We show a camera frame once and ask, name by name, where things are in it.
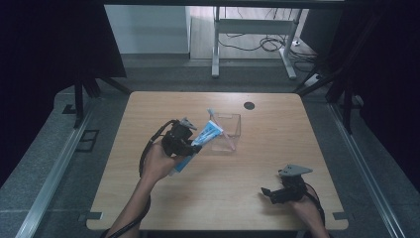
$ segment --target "human arm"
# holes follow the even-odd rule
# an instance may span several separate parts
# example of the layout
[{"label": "human arm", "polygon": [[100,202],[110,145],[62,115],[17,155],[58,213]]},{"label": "human arm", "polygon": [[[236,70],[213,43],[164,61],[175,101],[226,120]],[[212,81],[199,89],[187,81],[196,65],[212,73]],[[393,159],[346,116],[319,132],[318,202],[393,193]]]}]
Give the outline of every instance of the human arm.
[{"label": "human arm", "polygon": [[[318,198],[312,186],[306,185],[306,187],[312,196]],[[288,201],[287,203],[291,206],[294,213],[300,218],[300,220],[308,227],[313,238],[330,237],[317,207],[308,196],[303,195],[302,199],[298,201]]]},{"label": "human arm", "polygon": [[[156,183],[165,178],[183,157],[168,157],[161,145],[156,142],[146,155],[142,178],[138,181],[136,188],[120,215],[111,226],[106,237],[111,236],[127,224],[135,220],[147,206],[149,196]],[[134,226],[120,237],[139,237],[139,226]]]}]

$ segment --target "transparent box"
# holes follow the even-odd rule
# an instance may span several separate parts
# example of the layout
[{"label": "transparent box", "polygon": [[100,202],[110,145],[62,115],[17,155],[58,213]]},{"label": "transparent box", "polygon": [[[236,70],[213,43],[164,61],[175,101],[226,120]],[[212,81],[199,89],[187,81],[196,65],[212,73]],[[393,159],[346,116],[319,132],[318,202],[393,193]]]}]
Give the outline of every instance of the transparent box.
[{"label": "transparent box", "polygon": [[236,151],[239,138],[241,137],[241,115],[215,112],[214,118],[215,119],[211,118],[211,120],[223,128],[232,145],[225,135],[221,134],[211,141],[211,150],[226,152]]}]

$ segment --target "blue and white package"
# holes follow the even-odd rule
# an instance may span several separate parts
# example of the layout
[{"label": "blue and white package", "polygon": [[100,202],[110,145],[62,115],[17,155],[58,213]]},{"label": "blue and white package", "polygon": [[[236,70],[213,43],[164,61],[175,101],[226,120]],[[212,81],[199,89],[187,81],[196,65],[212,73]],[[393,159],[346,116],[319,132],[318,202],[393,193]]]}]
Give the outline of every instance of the blue and white package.
[{"label": "blue and white package", "polygon": [[[218,137],[222,133],[223,129],[220,128],[216,123],[213,121],[207,122],[204,129],[200,132],[200,134],[197,136],[197,138],[192,141],[191,146],[202,146],[206,145],[209,141],[213,140],[214,138]],[[193,154],[192,156],[185,157],[185,159],[176,165],[175,168],[173,168],[172,172],[170,173],[173,175],[174,173],[180,173],[186,165],[192,160],[192,158],[195,157],[197,154]]]}]

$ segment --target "white wall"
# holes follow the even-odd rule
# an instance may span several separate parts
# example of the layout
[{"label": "white wall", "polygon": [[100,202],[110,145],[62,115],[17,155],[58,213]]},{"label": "white wall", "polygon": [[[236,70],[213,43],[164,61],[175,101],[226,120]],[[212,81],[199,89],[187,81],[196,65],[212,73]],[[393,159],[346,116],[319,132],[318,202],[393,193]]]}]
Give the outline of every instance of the white wall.
[{"label": "white wall", "polygon": [[189,7],[106,5],[105,10],[120,54],[189,53]]}]

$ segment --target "black round hole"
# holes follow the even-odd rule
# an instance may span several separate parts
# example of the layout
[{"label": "black round hole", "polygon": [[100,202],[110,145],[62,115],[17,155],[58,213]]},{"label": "black round hole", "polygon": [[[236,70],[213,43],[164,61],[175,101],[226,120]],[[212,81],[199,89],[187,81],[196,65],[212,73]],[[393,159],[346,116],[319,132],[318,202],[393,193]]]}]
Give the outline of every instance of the black round hole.
[{"label": "black round hole", "polygon": [[256,108],[256,105],[253,102],[246,102],[244,103],[244,107],[248,110],[253,110]]}]

